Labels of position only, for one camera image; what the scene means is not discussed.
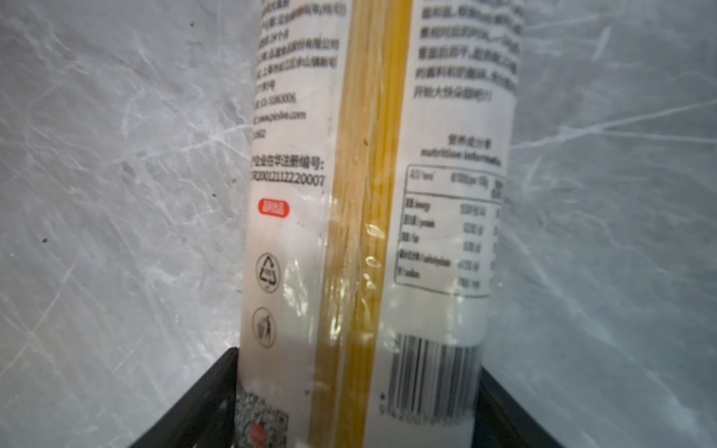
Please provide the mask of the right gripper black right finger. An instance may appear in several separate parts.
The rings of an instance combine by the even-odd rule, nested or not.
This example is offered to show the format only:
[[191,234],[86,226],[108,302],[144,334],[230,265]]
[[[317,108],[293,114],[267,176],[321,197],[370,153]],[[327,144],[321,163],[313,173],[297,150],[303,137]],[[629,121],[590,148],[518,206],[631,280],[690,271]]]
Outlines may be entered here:
[[564,448],[483,368],[475,405],[473,448]]

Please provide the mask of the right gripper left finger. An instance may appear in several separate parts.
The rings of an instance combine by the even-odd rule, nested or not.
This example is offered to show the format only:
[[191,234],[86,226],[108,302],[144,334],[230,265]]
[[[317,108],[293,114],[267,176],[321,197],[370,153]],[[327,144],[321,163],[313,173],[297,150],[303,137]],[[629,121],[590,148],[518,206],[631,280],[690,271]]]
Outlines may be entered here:
[[132,447],[232,447],[237,371],[232,347]]

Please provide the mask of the red-ended spaghetti bag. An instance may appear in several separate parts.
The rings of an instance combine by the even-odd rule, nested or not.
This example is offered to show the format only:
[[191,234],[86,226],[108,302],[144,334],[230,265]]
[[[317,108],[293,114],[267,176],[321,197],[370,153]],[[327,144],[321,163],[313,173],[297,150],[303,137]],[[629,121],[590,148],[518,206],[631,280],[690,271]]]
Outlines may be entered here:
[[525,13],[261,3],[237,446],[476,446]]

